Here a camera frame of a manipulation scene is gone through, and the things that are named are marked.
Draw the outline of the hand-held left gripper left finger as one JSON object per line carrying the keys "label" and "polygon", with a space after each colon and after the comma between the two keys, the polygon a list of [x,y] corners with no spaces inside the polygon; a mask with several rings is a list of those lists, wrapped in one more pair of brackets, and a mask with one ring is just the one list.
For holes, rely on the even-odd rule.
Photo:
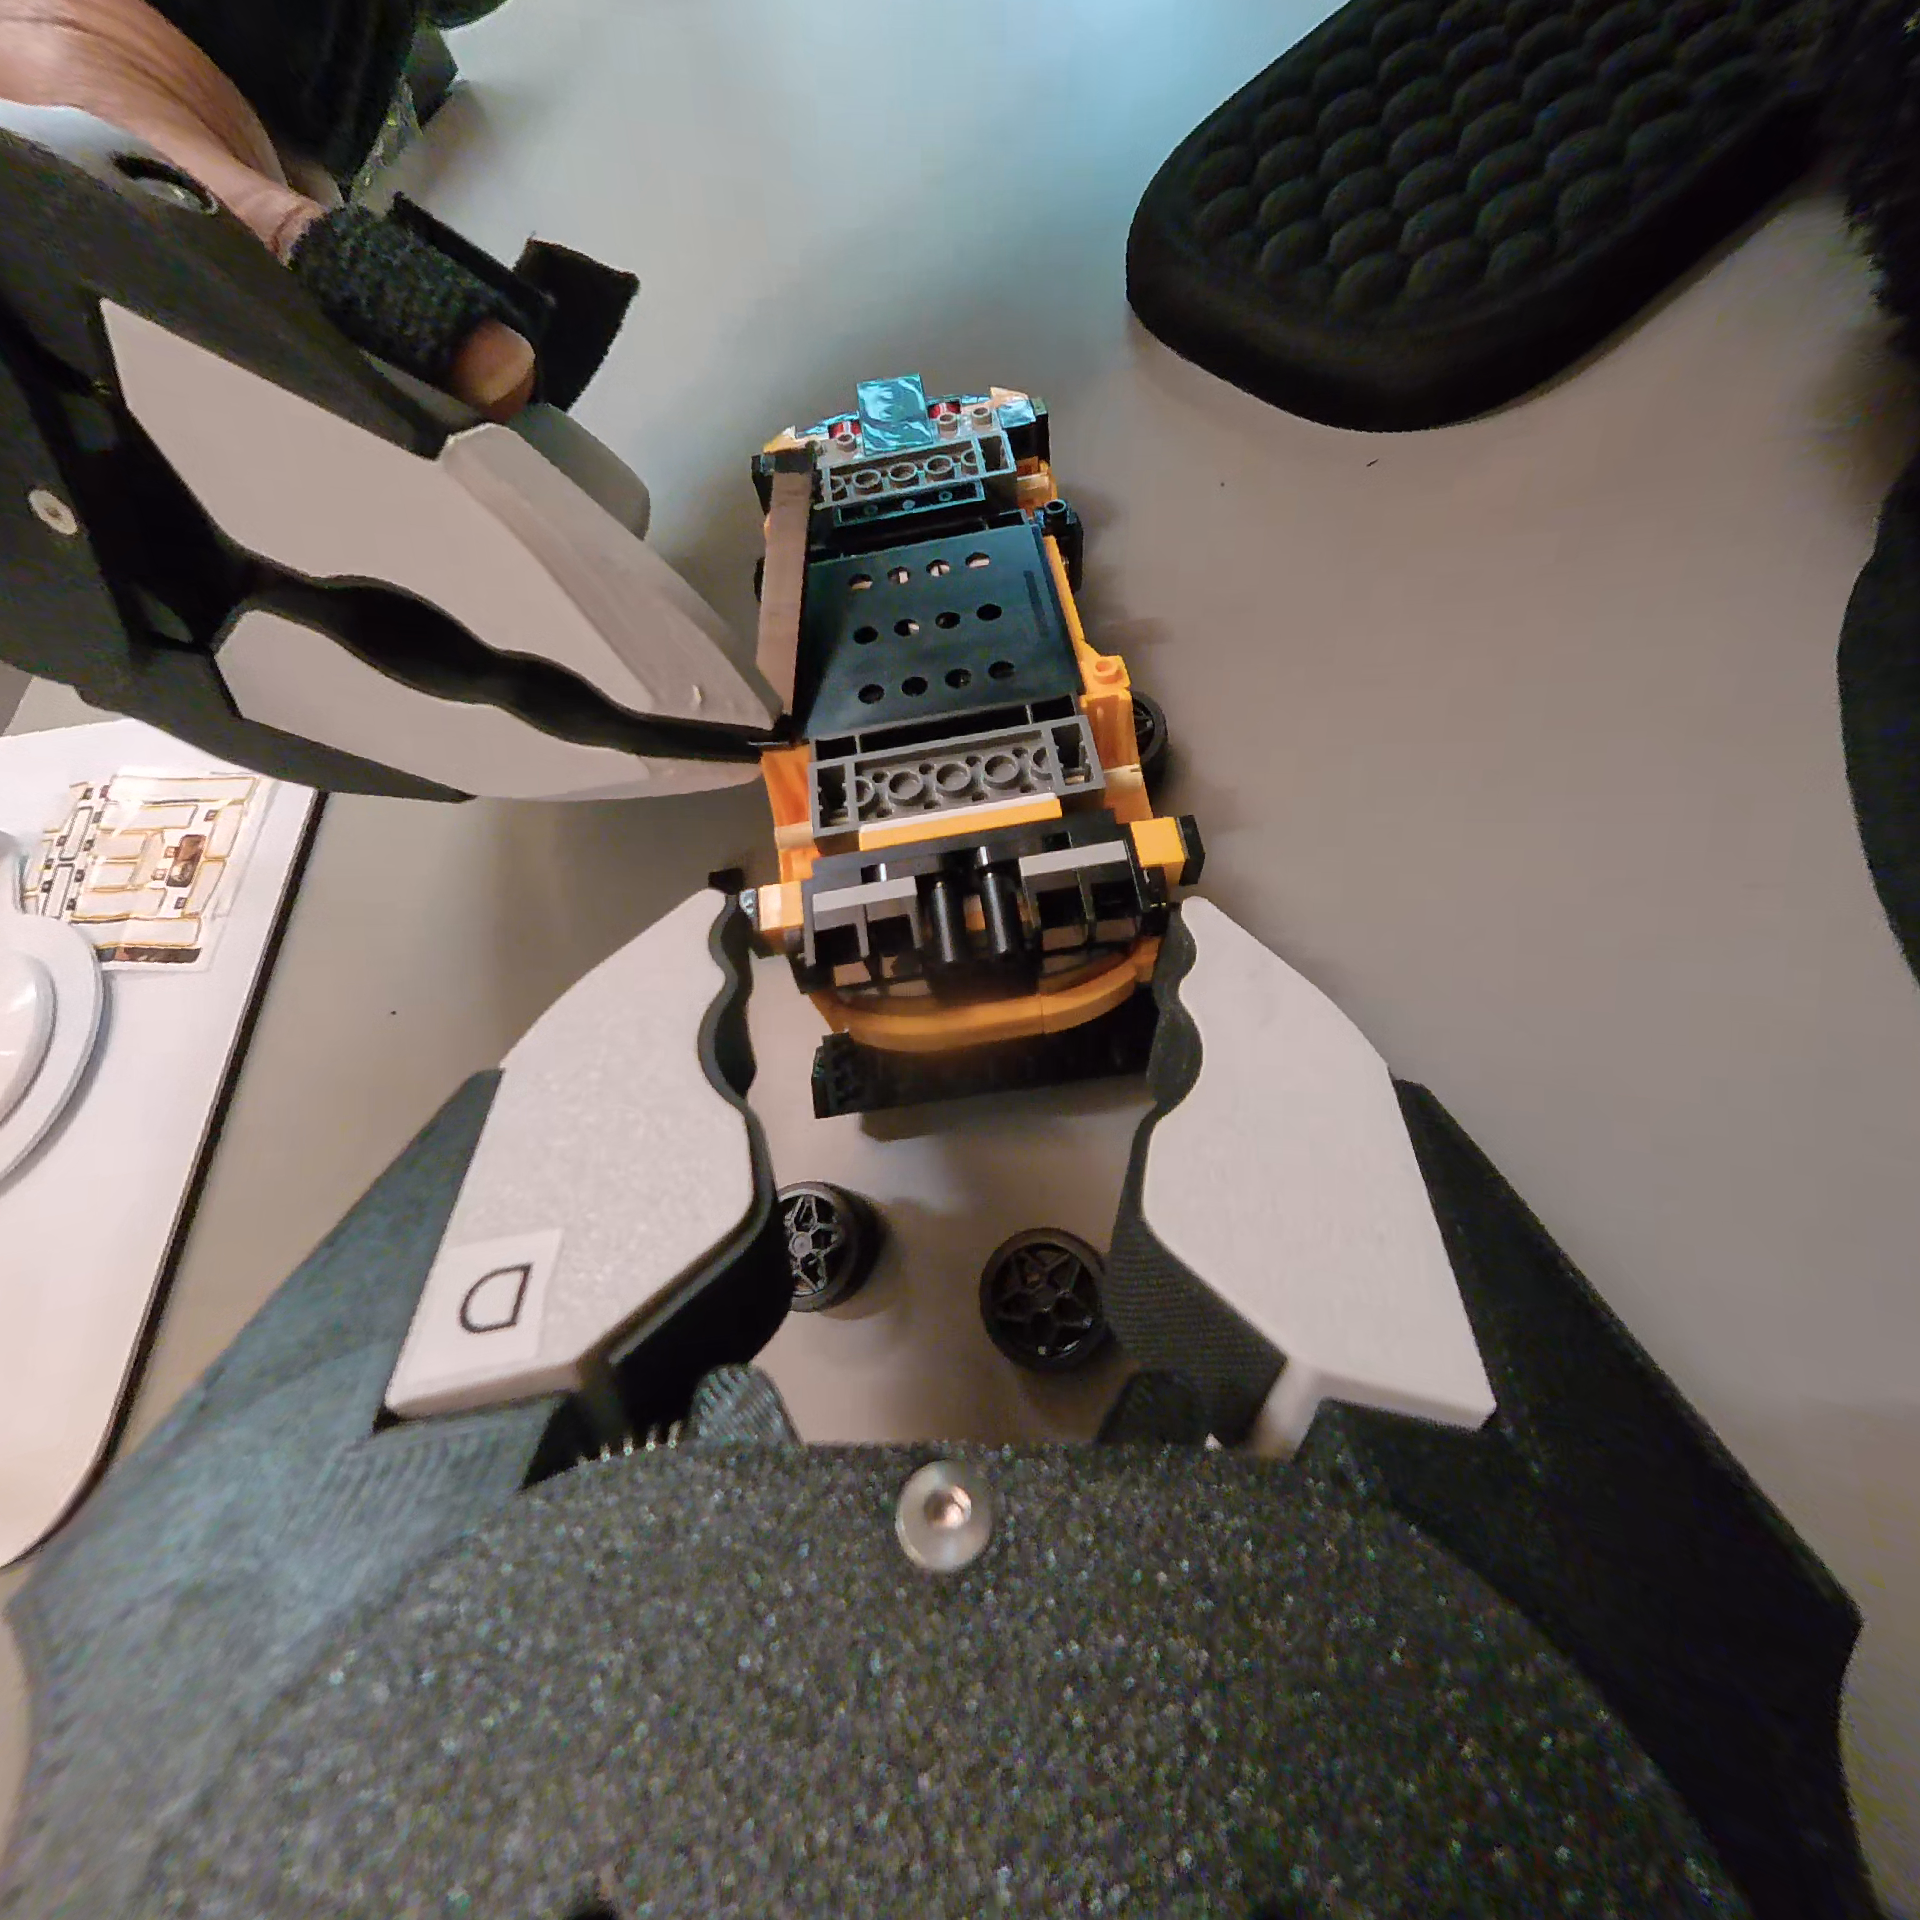
{"label": "hand-held left gripper left finger", "polygon": [[688,897],[512,1047],[400,1345],[400,1419],[584,1395],[680,1415],[787,1313],[775,1178],[747,1107],[750,923]]}

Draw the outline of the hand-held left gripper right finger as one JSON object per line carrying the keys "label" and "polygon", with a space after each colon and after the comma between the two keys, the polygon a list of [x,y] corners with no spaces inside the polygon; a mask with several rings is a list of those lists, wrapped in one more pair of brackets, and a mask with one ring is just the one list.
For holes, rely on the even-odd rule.
{"label": "hand-held left gripper right finger", "polygon": [[1111,1235],[1111,1324],[1226,1449],[1289,1457],[1350,1404],[1497,1407],[1401,1101],[1325,995],[1207,901],[1167,918],[1151,1113]]}

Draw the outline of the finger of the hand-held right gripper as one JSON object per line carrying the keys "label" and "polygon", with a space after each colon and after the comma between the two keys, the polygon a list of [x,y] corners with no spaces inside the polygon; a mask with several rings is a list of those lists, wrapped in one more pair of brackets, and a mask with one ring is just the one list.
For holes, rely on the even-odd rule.
{"label": "finger of the hand-held right gripper", "polygon": [[279,612],[241,612],[217,669],[250,722],[482,801],[655,801],[761,777],[755,756],[631,756],[551,735],[491,703],[442,701]]}
{"label": "finger of the hand-held right gripper", "polygon": [[249,554],[405,589],[629,714],[775,722],[705,602],[517,429],[480,422],[429,460],[117,301],[102,323],[128,412]]}

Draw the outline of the yellow lego car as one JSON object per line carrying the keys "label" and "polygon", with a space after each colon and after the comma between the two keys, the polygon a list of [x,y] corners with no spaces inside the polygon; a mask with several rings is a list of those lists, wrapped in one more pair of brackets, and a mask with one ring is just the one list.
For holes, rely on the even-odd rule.
{"label": "yellow lego car", "polygon": [[758,756],[777,877],[745,909],[824,1022],[818,1117],[1145,1068],[1205,846],[1155,811],[1133,677],[1085,633],[1083,524],[1026,390],[869,378],[813,445],[790,718]]}

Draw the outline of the lego sticker sheet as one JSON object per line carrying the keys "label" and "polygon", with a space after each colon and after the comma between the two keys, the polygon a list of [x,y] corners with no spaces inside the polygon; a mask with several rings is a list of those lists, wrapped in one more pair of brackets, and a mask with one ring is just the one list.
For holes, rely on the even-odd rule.
{"label": "lego sticker sheet", "polygon": [[106,969],[206,969],[275,793],[258,774],[73,781],[27,842],[21,905],[79,927]]}

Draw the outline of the person's right hand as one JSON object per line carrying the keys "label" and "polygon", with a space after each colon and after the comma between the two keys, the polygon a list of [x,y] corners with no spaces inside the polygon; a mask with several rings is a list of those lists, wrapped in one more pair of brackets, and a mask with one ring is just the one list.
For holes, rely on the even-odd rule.
{"label": "person's right hand", "polygon": [[71,108],[144,141],[210,193],[355,345],[506,421],[536,396],[512,301],[461,258],[344,203],[274,141],[154,2],[5,2],[5,101]]}

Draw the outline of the white metal book stand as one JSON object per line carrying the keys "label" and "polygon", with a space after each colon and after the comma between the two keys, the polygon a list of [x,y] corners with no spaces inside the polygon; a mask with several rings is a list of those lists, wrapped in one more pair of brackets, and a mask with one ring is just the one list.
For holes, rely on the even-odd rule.
{"label": "white metal book stand", "polygon": [[247,774],[135,722],[2,745],[2,1558],[81,1500],[241,1061],[318,795],[279,781],[206,969],[102,966],[30,914],[27,842],[73,781]]}

